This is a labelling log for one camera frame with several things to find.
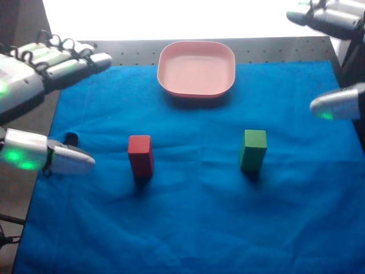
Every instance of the red block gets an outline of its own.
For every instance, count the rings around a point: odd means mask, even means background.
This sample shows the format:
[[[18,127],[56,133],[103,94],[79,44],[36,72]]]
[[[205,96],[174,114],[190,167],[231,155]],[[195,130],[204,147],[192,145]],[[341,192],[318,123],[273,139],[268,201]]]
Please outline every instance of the red block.
[[[154,162],[151,136],[129,136],[128,156],[135,177],[152,177]]]

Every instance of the robotic hand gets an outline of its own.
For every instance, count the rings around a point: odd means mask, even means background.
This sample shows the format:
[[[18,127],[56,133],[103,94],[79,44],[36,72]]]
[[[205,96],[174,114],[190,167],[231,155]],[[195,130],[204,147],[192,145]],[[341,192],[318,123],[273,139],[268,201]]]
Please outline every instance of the robotic hand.
[[[33,107],[52,90],[65,88],[94,73],[106,70],[112,58],[94,54],[94,48],[72,39],[61,41],[46,31],[35,43],[5,50],[0,44],[0,120],[9,121]],[[47,136],[0,127],[0,161],[23,170],[83,174],[94,159],[85,151]]]
[[[355,0],[301,1],[286,13],[301,26],[309,26],[332,37],[365,43],[365,3]],[[322,119],[360,119],[365,111],[365,83],[334,90],[315,98],[313,115]]]

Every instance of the bright white surface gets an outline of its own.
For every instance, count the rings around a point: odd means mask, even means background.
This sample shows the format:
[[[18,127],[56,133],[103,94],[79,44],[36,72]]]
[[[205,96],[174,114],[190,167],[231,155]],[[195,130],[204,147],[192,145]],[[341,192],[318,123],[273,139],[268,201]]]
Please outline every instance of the bright white surface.
[[[43,0],[51,31],[85,40],[321,36],[286,18],[298,0]]]

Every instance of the top face of green block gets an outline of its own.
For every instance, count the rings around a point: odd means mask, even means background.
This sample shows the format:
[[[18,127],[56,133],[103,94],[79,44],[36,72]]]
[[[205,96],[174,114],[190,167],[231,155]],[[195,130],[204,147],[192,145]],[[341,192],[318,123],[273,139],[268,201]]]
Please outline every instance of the top face of green block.
[[[245,130],[245,146],[267,148],[265,130]]]

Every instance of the top face of red block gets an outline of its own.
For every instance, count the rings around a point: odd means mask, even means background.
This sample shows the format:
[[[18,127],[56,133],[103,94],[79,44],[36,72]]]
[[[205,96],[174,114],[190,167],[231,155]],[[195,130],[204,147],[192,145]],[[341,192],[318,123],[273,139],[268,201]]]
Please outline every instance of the top face of red block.
[[[149,135],[131,135],[128,142],[129,154],[149,153],[151,149],[151,136]]]

